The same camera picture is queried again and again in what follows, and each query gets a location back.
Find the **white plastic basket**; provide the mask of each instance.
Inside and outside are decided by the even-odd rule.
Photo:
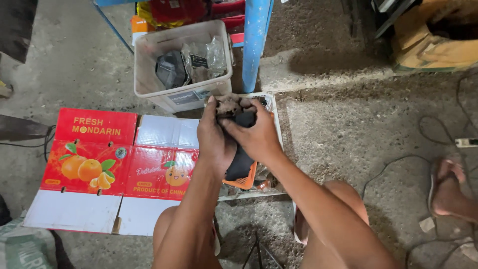
[[[223,41],[227,73],[218,78],[166,90],[154,70],[157,58],[171,50],[181,51],[184,43],[210,43],[215,35],[220,36]],[[232,92],[231,59],[226,26],[221,20],[194,23],[143,35],[136,39],[134,46],[134,93],[169,113],[201,108],[204,106],[204,98],[209,95]]]
[[[281,126],[279,125],[279,115],[277,113],[277,105],[275,103],[274,93],[273,92],[253,92],[253,93],[247,93],[247,94],[240,94],[239,96],[242,98],[247,98],[247,99],[259,99],[260,101],[265,99],[267,101],[266,109],[274,114],[274,123],[275,123],[275,128],[277,130],[277,136],[279,138],[279,142],[281,143],[282,148],[284,148],[282,144]],[[270,195],[278,195],[278,194],[285,194],[285,192],[278,191],[278,190],[261,191],[261,190],[251,189],[249,191],[239,191],[238,193],[232,196],[219,197],[218,201],[270,196]]]

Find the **hand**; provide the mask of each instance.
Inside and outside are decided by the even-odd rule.
[[[284,156],[274,118],[258,100],[252,100],[257,108],[257,121],[251,128],[244,128],[227,119],[220,120],[224,129],[244,148],[252,159],[270,166],[274,157]]]
[[[208,166],[215,178],[223,180],[236,154],[237,143],[229,135],[224,135],[218,125],[216,103],[214,96],[209,97],[203,117],[197,126],[199,158],[196,164]]]

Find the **cartoon orange face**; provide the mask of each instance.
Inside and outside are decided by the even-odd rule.
[[[186,183],[189,179],[187,171],[181,167],[176,167],[174,161],[167,162],[166,167],[169,167],[166,170],[166,182],[173,187],[178,187]]]

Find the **red cardboard box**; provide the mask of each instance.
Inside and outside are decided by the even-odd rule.
[[[152,235],[182,199],[198,156],[199,120],[61,108],[24,226]]]

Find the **brown cardboard box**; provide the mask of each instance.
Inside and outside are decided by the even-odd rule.
[[[468,1],[471,6],[459,7],[454,12],[478,17],[478,1]],[[400,16],[395,22],[395,36],[391,44],[397,71],[455,71],[467,69],[478,62],[478,35],[473,40],[452,40],[433,35],[427,22],[443,9],[450,7],[449,0],[423,0]],[[470,31],[477,32],[475,26]]]

